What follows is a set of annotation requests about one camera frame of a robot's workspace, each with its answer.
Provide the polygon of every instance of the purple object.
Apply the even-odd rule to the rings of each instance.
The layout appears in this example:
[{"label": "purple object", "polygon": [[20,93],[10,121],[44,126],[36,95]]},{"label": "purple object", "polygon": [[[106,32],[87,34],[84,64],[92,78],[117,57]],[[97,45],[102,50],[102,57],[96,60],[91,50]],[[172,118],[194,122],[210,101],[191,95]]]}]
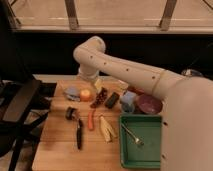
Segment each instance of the purple object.
[{"label": "purple object", "polygon": [[163,107],[160,100],[148,94],[141,94],[136,100],[136,104],[146,114],[157,114]]}]

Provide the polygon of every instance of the orange carrot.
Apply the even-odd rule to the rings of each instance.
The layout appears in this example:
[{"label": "orange carrot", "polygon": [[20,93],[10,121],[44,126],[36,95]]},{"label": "orange carrot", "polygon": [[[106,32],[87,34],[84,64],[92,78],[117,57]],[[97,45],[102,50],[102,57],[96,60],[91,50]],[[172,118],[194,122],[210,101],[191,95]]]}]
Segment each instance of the orange carrot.
[{"label": "orange carrot", "polygon": [[92,109],[89,113],[88,113],[88,129],[90,131],[94,130],[94,122],[93,122],[93,115],[95,113],[96,109]]}]

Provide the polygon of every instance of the wall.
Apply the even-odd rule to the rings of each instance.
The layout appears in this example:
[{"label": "wall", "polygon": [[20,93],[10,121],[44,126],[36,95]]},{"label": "wall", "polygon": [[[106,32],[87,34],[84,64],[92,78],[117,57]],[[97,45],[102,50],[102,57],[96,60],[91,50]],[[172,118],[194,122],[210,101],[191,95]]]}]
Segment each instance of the wall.
[{"label": "wall", "polygon": [[[15,33],[20,52],[33,73],[76,74],[74,48],[94,34]],[[95,34],[107,54],[177,72],[190,67],[206,74],[213,69],[213,35]]]}]

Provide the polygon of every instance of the teal plastic tray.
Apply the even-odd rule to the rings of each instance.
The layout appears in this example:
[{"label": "teal plastic tray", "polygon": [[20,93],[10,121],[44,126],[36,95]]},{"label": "teal plastic tray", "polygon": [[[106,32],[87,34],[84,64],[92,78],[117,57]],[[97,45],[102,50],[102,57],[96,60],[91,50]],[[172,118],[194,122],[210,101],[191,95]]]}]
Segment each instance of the teal plastic tray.
[{"label": "teal plastic tray", "polygon": [[[124,128],[124,123],[144,142],[138,147]],[[161,147],[161,117],[159,115],[122,114],[119,120],[120,158],[124,168],[159,169]]]}]

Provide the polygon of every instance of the black cable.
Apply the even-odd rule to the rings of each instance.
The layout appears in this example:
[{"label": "black cable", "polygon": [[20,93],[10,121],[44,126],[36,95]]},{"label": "black cable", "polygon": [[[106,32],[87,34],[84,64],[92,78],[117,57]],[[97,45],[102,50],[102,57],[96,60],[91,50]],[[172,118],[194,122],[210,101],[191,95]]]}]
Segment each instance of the black cable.
[{"label": "black cable", "polygon": [[211,10],[213,10],[213,6],[212,6],[210,3],[208,3],[206,0],[203,0],[203,2],[204,2]]},{"label": "black cable", "polygon": [[14,0],[10,3],[10,6],[12,7],[18,0]]},{"label": "black cable", "polygon": [[201,49],[200,50],[200,52],[198,52],[198,56],[186,67],[186,69],[189,69],[192,65],[194,65],[200,58],[201,58],[201,54],[202,54],[202,52],[204,51],[204,50],[207,50],[208,48],[210,48],[210,47],[212,47],[213,46],[213,42],[211,42],[211,43],[209,43],[209,44],[207,44],[206,46],[205,46],[205,48],[203,49]]}]

